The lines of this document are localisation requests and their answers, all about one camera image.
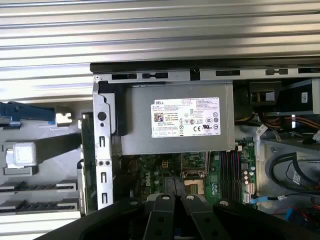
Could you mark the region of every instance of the power supply label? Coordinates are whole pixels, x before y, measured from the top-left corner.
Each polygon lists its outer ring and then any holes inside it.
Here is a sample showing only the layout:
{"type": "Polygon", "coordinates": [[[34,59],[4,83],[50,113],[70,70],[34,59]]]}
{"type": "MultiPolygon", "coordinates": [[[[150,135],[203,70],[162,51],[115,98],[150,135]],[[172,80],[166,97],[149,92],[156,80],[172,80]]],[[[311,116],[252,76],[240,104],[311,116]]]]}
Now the power supply label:
{"type": "Polygon", "coordinates": [[[154,100],[151,127],[153,138],[220,135],[219,98],[154,100]]]}

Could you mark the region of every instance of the metal side panel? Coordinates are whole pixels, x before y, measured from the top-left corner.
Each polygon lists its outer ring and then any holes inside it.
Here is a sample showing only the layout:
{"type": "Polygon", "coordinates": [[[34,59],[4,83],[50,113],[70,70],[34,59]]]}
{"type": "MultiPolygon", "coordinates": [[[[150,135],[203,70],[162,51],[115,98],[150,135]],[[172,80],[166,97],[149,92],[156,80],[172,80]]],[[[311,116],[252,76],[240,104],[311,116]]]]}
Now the metal side panel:
{"type": "Polygon", "coordinates": [[[35,239],[79,218],[79,211],[0,216],[0,240],[35,239]]]}
{"type": "Polygon", "coordinates": [[[319,11],[318,0],[0,0],[1,100],[88,99],[95,62],[317,55],[319,11]]]}

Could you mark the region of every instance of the white sticker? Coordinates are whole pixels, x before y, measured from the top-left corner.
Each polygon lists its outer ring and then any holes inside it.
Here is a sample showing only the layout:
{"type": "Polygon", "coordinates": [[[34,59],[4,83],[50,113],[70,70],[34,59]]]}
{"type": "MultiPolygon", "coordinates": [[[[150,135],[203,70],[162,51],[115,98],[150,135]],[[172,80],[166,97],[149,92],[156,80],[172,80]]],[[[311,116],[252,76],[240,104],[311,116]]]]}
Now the white sticker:
{"type": "Polygon", "coordinates": [[[287,197],[285,195],[278,196],[278,200],[279,201],[282,201],[282,200],[285,200],[285,199],[287,199],[287,197]]]}
{"type": "Polygon", "coordinates": [[[218,97],[154,100],[153,138],[220,135],[218,97]]]}
{"type": "Polygon", "coordinates": [[[312,137],[313,140],[316,140],[317,142],[320,142],[320,130],[318,130],[315,135],[312,137]]]}
{"type": "Polygon", "coordinates": [[[294,183],[300,185],[300,178],[301,178],[300,175],[299,175],[296,171],[294,171],[292,181],[293,181],[294,183]]]}
{"type": "Polygon", "coordinates": [[[258,129],[257,131],[255,132],[256,135],[258,136],[262,136],[262,134],[265,133],[265,131],[267,131],[268,127],[264,124],[262,124],[258,129]]]}
{"type": "Polygon", "coordinates": [[[308,102],[308,93],[302,92],[301,93],[301,103],[306,104],[308,102]]]}

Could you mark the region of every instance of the white connector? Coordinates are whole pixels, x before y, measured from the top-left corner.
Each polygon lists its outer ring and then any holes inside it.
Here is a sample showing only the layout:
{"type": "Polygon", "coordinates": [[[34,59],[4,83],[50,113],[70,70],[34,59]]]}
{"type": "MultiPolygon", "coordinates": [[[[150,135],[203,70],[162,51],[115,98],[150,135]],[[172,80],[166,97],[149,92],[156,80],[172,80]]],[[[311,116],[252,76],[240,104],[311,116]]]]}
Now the white connector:
{"type": "Polygon", "coordinates": [[[255,194],[256,191],[256,185],[254,183],[249,183],[246,186],[246,191],[251,195],[255,194]]]}
{"type": "Polygon", "coordinates": [[[243,203],[249,204],[251,200],[251,196],[249,193],[243,193],[243,203]]]}

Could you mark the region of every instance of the motherboard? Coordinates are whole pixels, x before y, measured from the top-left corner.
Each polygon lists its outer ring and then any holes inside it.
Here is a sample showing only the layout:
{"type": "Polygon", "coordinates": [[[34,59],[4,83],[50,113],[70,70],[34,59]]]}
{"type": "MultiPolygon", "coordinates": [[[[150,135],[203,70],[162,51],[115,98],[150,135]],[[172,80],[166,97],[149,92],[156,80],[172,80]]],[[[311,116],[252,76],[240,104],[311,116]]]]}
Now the motherboard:
{"type": "Polygon", "coordinates": [[[256,191],[256,157],[253,141],[239,141],[234,151],[210,153],[205,197],[215,203],[220,198],[250,203],[256,191]]]}
{"type": "Polygon", "coordinates": [[[165,177],[182,177],[188,194],[208,202],[220,198],[250,203],[256,191],[256,157],[253,141],[239,141],[233,151],[135,155],[139,197],[165,192],[165,177]]]}

